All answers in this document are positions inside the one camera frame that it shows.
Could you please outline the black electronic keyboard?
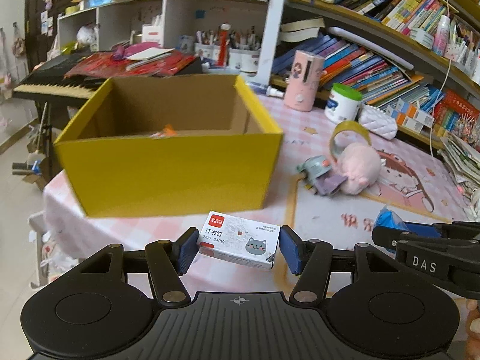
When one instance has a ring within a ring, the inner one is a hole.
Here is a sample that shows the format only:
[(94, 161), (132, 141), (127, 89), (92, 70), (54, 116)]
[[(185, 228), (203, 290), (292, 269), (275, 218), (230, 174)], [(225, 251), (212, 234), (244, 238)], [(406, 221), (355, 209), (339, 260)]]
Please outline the black electronic keyboard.
[(91, 56), (106, 54), (76, 52), (55, 57), (33, 70), (13, 88), (13, 97), (35, 102), (64, 102), (71, 107), (82, 107), (105, 80), (85, 74), (67, 76), (67, 73)]

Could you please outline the red hanging ornament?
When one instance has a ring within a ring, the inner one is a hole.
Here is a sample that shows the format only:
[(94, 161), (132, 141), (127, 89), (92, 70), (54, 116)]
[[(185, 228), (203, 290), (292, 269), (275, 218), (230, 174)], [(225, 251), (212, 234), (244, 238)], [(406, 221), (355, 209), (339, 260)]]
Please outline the red hanging ornament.
[(229, 37), (231, 26), (228, 23), (224, 23), (220, 26), (219, 38), (220, 38), (220, 52), (218, 55), (217, 63), (220, 67), (224, 66), (225, 56), (227, 54), (227, 40)]

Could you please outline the red patterned cloth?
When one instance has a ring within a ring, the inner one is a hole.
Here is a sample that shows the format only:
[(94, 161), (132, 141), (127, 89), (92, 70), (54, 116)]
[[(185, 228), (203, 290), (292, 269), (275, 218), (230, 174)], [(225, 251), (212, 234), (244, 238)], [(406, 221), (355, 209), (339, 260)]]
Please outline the red patterned cloth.
[(97, 52), (85, 57), (64, 74), (65, 78), (90, 77), (107, 79), (112, 77), (172, 77), (202, 74), (199, 57), (184, 54), (174, 49), (139, 61), (115, 60), (113, 52)]

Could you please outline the orange item in box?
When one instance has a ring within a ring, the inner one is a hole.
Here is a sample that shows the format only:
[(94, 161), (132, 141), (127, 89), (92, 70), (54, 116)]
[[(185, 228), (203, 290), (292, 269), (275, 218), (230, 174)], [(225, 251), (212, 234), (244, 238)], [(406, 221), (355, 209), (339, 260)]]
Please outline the orange item in box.
[(176, 131), (174, 130), (171, 124), (166, 124), (163, 129), (157, 133), (152, 133), (150, 138), (153, 139), (161, 139), (161, 138), (169, 138), (176, 136)]

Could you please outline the blue plastic item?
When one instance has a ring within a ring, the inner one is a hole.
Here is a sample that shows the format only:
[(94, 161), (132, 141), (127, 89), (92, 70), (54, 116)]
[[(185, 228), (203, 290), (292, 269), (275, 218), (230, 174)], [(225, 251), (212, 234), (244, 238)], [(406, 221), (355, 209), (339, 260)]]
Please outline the blue plastic item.
[(385, 227), (401, 231), (408, 231), (406, 223), (397, 215), (397, 213), (390, 210), (387, 206), (384, 206), (380, 210), (377, 219), (375, 219), (373, 227)]

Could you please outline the pink checked tablecloth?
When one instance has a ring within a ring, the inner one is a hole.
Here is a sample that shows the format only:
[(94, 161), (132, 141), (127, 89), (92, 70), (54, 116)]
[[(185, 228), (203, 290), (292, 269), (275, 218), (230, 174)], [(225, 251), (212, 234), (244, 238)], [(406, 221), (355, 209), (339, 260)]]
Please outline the pink checked tablecloth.
[[(278, 99), (263, 101), (284, 133), (283, 145), (272, 176), (264, 209), (247, 211), (244, 217), (269, 224), (288, 224), (302, 238), (318, 238), (342, 250), (356, 243), (369, 242), (379, 211), (388, 206), (401, 219), (418, 223), (464, 221), (465, 200), (438, 161), (400, 140), (373, 138), (373, 145), (396, 155), (416, 172), (417, 191), (426, 191), (433, 210), (414, 202), (408, 204), (391, 197), (354, 196), (337, 193), (321, 197), (298, 182), (296, 166), (313, 155), (328, 151), (334, 129), (322, 110), (309, 113), (291, 110)], [(187, 228), (201, 228), (204, 214), (180, 217), (91, 219), (84, 215), (64, 173), (58, 174), (43, 193), (46, 229), (60, 248), (73, 258), (86, 258), (106, 245), (120, 243), (127, 250), (139, 250), (158, 239), (176, 239)], [(289, 293), (295, 285), (283, 258), (272, 270), (264, 271), (198, 255), (183, 277), (191, 293), (198, 291)]]

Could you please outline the white pen cup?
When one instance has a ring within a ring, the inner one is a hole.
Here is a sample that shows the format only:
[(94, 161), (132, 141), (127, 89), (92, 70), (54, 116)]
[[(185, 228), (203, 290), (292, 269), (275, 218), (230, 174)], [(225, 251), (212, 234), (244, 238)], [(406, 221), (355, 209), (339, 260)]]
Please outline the white pen cup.
[(243, 49), (240, 70), (245, 73), (256, 73), (259, 67), (260, 50)]

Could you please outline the white notebook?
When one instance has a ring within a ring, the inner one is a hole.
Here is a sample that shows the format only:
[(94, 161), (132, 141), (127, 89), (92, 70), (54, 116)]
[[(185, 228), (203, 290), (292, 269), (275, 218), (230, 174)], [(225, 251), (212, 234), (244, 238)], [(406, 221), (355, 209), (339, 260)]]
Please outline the white notebook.
[(172, 51), (173, 51), (173, 49), (151, 47), (151, 48), (139, 51), (135, 54), (129, 55), (129, 56), (126, 57), (126, 59), (130, 60), (130, 61), (139, 62), (139, 61), (153, 59), (153, 58), (156, 58), (160, 55), (166, 55), (168, 53), (171, 53)]

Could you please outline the stack of newspapers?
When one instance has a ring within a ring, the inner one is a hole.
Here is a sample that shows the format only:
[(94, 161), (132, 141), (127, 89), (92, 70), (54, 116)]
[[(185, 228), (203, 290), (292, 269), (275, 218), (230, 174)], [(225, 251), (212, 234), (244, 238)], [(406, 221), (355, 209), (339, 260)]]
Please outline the stack of newspapers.
[(443, 149), (439, 153), (445, 166), (462, 193), (472, 197), (479, 190), (479, 152), (452, 134), (441, 141)]

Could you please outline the yellow cardboard box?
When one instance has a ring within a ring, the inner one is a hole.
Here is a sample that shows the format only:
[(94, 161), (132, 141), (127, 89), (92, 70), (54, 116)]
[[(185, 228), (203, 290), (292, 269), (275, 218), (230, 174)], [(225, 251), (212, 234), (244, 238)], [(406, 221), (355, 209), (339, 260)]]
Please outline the yellow cardboard box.
[[(150, 138), (165, 125), (176, 136)], [(55, 152), (88, 216), (177, 216), (260, 209), (282, 138), (240, 76), (131, 76), (107, 80)]]

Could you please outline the white quilted pouch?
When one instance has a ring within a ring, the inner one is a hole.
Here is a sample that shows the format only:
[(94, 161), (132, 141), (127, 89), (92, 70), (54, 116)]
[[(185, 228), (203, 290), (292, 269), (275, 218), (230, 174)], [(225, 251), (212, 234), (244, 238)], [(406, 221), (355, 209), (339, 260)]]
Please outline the white quilted pouch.
[(388, 141), (396, 137), (398, 126), (391, 116), (374, 106), (364, 104), (358, 115), (358, 123), (373, 134)]

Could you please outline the white cubby shelf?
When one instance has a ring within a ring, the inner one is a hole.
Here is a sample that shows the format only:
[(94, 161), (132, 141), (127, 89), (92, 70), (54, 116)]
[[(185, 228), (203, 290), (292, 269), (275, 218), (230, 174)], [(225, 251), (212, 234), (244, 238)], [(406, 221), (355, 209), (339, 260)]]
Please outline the white cubby shelf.
[(113, 0), (100, 7), (60, 16), (58, 45), (70, 46), (77, 41), (80, 28), (94, 30), (94, 48), (110, 50), (132, 33), (141, 34), (143, 27), (157, 23), (155, 34), (163, 47), (176, 47), (180, 36), (193, 36), (196, 31), (216, 30), (228, 23), (233, 29), (254, 28), (262, 35), (268, 0)]

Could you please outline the yellow tape roll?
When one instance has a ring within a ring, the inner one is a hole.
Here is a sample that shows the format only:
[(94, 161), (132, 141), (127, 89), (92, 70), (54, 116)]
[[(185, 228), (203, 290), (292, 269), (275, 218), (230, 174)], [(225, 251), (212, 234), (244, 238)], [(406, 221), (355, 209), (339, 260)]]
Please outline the yellow tape roll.
[(372, 141), (368, 130), (352, 120), (337, 124), (329, 139), (330, 156), (337, 160), (346, 147), (352, 143), (371, 146)]

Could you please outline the pink plush toy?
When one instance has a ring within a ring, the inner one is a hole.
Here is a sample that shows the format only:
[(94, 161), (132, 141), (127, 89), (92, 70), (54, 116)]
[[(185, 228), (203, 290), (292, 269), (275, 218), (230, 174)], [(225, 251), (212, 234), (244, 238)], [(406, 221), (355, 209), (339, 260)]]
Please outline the pink plush toy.
[(377, 150), (359, 142), (349, 144), (337, 159), (337, 172), (346, 177), (341, 191), (348, 195), (361, 193), (377, 181), (381, 169)]

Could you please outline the white staples box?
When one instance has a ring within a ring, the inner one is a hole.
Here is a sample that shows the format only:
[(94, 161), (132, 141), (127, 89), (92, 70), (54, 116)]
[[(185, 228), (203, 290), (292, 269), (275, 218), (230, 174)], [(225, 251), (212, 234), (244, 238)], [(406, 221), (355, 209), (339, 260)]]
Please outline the white staples box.
[(199, 232), (199, 252), (247, 267), (272, 270), (280, 227), (211, 211)]

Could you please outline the teal toy with purple cloth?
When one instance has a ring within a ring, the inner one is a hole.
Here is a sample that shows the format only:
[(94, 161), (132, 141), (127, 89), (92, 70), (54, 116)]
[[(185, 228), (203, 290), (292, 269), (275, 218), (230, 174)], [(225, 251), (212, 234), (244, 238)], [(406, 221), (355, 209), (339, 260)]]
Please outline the teal toy with purple cloth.
[(328, 158), (324, 155), (308, 158), (296, 167), (296, 171), (305, 185), (314, 193), (329, 196), (337, 193), (347, 180), (345, 175), (337, 174)]

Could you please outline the white jar green lid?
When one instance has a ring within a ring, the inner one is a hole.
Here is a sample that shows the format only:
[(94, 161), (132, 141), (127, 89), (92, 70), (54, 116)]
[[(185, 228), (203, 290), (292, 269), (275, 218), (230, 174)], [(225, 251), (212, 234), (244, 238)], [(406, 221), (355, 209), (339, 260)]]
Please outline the white jar green lid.
[(334, 83), (326, 102), (325, 116), (335, 124), (356, 119), (362, 93), (348, 85)]

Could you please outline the pink cylindrical humidifier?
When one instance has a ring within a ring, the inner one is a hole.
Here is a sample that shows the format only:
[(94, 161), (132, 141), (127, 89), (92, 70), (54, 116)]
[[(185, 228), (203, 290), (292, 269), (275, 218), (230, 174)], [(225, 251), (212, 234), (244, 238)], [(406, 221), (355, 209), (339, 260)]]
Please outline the pink cylindrical humidifier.
[(301, 112), (310, 112), (315, 102), (325, 58), (297, 50), (291, 67), (283, 103)]

